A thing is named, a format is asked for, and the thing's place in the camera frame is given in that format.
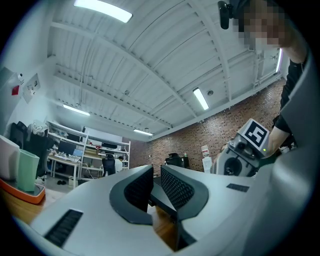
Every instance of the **black camera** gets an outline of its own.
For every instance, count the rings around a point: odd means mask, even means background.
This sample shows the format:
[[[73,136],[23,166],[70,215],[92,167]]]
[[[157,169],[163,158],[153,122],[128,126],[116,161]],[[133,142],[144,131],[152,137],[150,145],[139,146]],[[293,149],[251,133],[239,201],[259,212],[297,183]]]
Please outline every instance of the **black camera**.
[[[227,4],[225,1],[218,2],[219,16],[220,16],[220,26],[222,29],[227,30],[229,28],[229,19],[232,19],[232,9],[231,4]]]

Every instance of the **black slot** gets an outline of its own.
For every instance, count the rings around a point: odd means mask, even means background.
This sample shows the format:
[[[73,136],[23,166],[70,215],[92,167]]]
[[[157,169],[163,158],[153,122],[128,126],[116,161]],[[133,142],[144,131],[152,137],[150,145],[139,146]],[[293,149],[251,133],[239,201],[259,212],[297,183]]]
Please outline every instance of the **black slot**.
[[[233,183],[230,183],[228,186],[226,186],[227,188],[229,189],[232,189],[232,190],[238,190],[238,191],[241,191],[241,192],[247,192],[249,187],[248,186],[243,186],[243,185],[239,185],[239,184],[233,184]]]
[[[56,246],[62,247],[71,232],[75,229],[82,215],[83,212],[68,210],[45,235],[45,238]]]

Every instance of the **green container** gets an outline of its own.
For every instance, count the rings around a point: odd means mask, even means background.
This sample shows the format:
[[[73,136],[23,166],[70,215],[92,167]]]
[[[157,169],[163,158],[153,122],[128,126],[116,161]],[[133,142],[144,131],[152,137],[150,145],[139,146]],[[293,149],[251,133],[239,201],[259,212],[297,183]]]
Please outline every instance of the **green container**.
[[[35,191],[35,180],[39,157],[28,151],[20,149],[17,185],[20,190]]]

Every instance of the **orange tray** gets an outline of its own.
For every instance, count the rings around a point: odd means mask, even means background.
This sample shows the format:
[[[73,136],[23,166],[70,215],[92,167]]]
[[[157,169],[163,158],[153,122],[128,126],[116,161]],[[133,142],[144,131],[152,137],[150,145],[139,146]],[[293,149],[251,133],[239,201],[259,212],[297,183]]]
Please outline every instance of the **orange tray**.
[[[41,202],[42,198],[44,198],[46,190],[45,186],[36,183],[34,185],[35,187],[33,192],[25,192],[18,189],[18,184],[16,181],[6,181],[0,178],[0,187],[5,191],[15,196],[16,198],[37,205]]]

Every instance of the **ceiling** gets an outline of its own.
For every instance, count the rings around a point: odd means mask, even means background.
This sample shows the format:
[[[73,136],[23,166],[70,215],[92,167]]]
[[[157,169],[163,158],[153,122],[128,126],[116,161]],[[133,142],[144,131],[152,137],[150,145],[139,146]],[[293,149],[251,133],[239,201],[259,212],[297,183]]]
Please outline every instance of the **ceiling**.
[[[148,128],[151,140],[159,138],[280,78],[274,75],[279,49],[250,50],[232,28],[221,29],[217,0],[104,2],[132,19],[123,23],[73,0],[57,5],[47,47],[47,56],[57,59],[49,97],[122,128],[125,137]],[[197,87],[208,110],[193,94]]]

